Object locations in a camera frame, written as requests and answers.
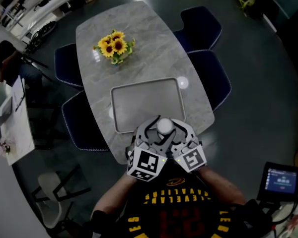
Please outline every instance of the wall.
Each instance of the wall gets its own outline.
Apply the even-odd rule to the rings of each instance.
[[[49,238],[26,201],[12,167],[0,156],[0,238]]]

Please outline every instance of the sunflower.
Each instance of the sunflower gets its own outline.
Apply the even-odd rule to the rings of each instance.
[[[116,39],[123,39],[125,37],[125,35],[124,35],[124,33],[123,32],[114,32],[114,33],[112,33],[112,35],[111,35],[111,38],[112,38],[112,40],[114,41],[114,40],[116,40]]]
[[[115,52],[113,47],[107,43],[102,46],[101,51],[106,58],[112,58]]]
[[[103,46],[107,46],[111,43],[111,36],[107,35],[106,37],[102,38],[99,42],[98,42],[98,46],[100,48],[102,48]]]
[[[123,52],[127,50],[127,43],[122,39],[116,39],[113,43],[113,49],[115,52],[117,52],[119,55],[121,55]]]

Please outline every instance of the gray floor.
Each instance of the gray floor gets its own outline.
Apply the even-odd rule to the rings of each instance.
[[[54,50],[75,42],[78,25],[131,1],[138,0],[97,0],[72,12],[58,22],[33,57],[49,65],[46,73],[54,76]],[[255,198],[266,161],[292,165],[298,147],[298,77],[282,42],[264,22],[245,17],[236,0],[143,1],[173,31],[182,28],[180,12],[197,5],[206,6],[222,24],[214,51],[230,78],[232,93],[215,112],[215,123],[201,139],[209,165],[235,183],[248,199]],[[62,84],[49,89],[49,102],[57,104],[76,92]],[[58,127],[66,131],[63,123],[60,117]],[[77,198],[72,213],[74,220],[83,223],[96,201],[126,169],[110,152],[83,152],[70,140],[59,141],[52,151],[36,150],[17,167],[30,193],[38,186],[41,173],[54,170],[65,174],[77,163],[82,167],[80,180],[84,180],[77,183],[92,188],[91,193]]]

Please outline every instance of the small display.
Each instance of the small display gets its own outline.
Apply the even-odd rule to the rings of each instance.
[[[294,194],[297,174],[284,170],[268,169],[265,190]]]

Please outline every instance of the white ball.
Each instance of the white ball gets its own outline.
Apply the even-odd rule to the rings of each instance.
[[[157,122],[157,131],[162,135],[168,135],[173,130],[173,122],[168,118],[161,118]]]

